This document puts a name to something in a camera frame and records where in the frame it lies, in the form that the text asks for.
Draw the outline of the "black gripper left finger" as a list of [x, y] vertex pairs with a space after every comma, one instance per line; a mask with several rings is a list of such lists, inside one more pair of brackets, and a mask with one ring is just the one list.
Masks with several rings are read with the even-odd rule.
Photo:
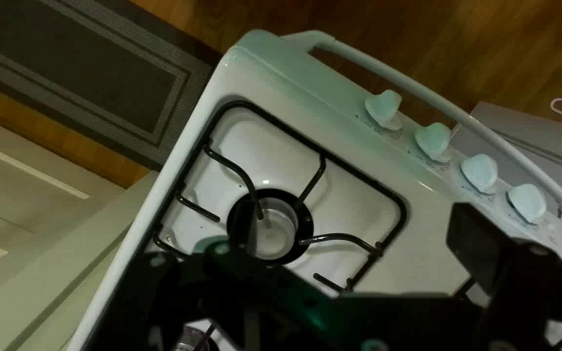
[[176, 351], [186, 342], [186, 326], [200, 320], [239, 349], [240, 269], [239, 252], [203, 250], [186, 260], [166, 252], [137, 256], [108, 295], [88, 351]]

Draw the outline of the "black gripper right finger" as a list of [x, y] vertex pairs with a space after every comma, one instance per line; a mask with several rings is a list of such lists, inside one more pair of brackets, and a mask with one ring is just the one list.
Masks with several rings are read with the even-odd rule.
[[490, 297], [479, 322], [481, 351], [555, 351], [551, 322], [562, 322], [562, 258], [512, 238], [471, 203], [455, 203], [447, 248]]

